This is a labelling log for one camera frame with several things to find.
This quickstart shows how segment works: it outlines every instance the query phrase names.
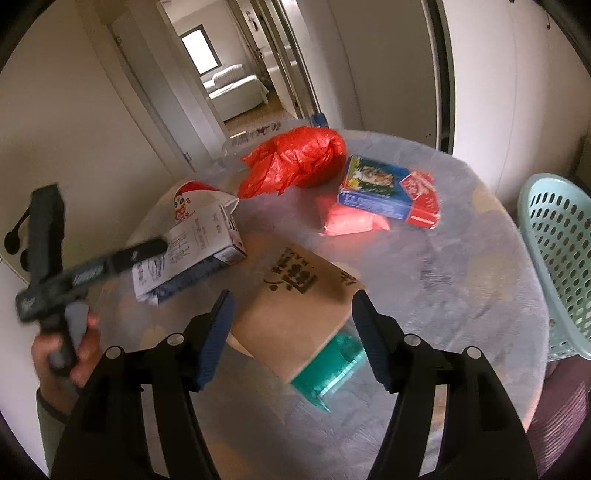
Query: screw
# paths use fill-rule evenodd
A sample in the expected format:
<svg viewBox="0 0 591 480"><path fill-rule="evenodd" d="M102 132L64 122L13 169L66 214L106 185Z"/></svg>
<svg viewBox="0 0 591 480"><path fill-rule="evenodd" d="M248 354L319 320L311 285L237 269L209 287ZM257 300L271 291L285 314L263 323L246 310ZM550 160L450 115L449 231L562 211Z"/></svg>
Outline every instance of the screw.
<svg viewBox="0 0 591 480"><path fill-rule="evenodd" d="M470 358L480 358L482 356L482 352L480 351L479 348L476 348L475 346L470 346L468 347L468 350L466 350L466 353L468 354L468 356Z"/></svg>
<svg viewBox="0 0 591 480"><path fill-rule="evenodd" d="M421 339L418 336L410 333L404 337L404 343L410 346L419 346L421 344Z"/></svg>
<svg viewBox="0 0 591 480"><path fill-rule="evenodd" d="M106 353L107 358L109 358L110 360L114 360L119 355L121 355L121 348L119 348L118 346L112 346L107 350Z"/></svg>
<svg viewBox="0 0 591 480"><path fill-rule="evenodd" d="M166 339L166 343L170 346L177 346L184 342L184 336L182 333L173 333Z"/></svg>

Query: teal plastic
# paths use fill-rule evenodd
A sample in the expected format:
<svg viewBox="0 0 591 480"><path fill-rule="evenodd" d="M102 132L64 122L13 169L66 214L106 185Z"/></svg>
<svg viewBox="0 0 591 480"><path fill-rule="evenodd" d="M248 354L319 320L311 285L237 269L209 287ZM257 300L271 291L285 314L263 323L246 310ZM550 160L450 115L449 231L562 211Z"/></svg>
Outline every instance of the teal plastic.
<svg viewBox="0 0 591 480"><path fill-rule="evenodd" d="M550 312L548 361L591 359L591 199L562 177L534 175L518 217Z"/></svg>
<svg viewBox="0 0 591 480"><path fill-rule="evenodd" d="M365 359L361 341L339 332L320 351L291 385L310 403L330 411L324 403L328 394L333 394L359 368Z"/></svg>

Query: light blue plastic basket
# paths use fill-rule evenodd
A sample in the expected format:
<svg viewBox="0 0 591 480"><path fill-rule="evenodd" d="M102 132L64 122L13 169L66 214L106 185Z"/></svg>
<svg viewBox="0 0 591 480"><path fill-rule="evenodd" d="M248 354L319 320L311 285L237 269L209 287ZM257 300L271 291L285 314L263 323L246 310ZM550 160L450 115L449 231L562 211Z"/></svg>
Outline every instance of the light blue plastic basket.
<svg viewBox="0 0 591 480"><path fill-rule="evenodd" d="M591 199L562 177L531 177L519 195L519 228L550 312L548 361L591 359Z"/></svg>

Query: sleeve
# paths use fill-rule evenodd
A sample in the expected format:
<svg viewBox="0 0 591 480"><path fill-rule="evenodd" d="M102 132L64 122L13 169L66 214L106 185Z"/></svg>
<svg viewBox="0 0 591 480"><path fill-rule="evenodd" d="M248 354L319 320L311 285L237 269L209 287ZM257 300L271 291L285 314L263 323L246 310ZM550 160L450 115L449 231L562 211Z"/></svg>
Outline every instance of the sleeve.
<svg viewBox="0 0 591 480"><path fill-rule="evenodd" d="M61 434L66 428L67 416L49 405L37 390L37 416L41 429L41 440L45 450L45 461L51 471L60 444Z"/></svg>

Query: table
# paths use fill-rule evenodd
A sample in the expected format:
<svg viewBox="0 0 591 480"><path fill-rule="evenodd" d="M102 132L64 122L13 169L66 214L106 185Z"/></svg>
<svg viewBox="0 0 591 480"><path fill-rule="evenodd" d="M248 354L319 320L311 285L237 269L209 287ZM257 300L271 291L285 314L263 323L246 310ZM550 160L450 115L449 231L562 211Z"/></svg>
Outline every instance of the table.
<svg viewBox="0 0 591 480"><path fill-rule="evenodd" d="M460 352L469 345L480 347L527 428L544 378L548 313L511 218L474 172L449 155L382 134L342 134L350 154L430 172L440 198L439 226L423 230L393 220L389 232L321 236L315 197L334 192L335 180L310 190L292 187L280 197L241 200L235 211L241 234L281 235L357 271L378 311L434 348ZM237 166L235 159L226 165L230 170ZM220 173L209 173L210 181L220 184L227 178ZM150 211L133 242L172 227L172 194ZM270 261L272 252L261 255L259 266ZM238 305L247 301L252 277L260 272L258 267L250 273L235 268L160 307L135 301L130 274L110 282L96 307L105 345L126 351L149 348L209 311L222 288L235 293ZM443 393L438 391L423 472L437 461ZM193 402L224 480L357 480L365 479L373 464L395 395L384 391L366 363L328 400L331 412L326 413L257 361L227 347L215 379ZM153 448L153 420L147 430ZM161 453L152 460L163 473Z"/></svg>

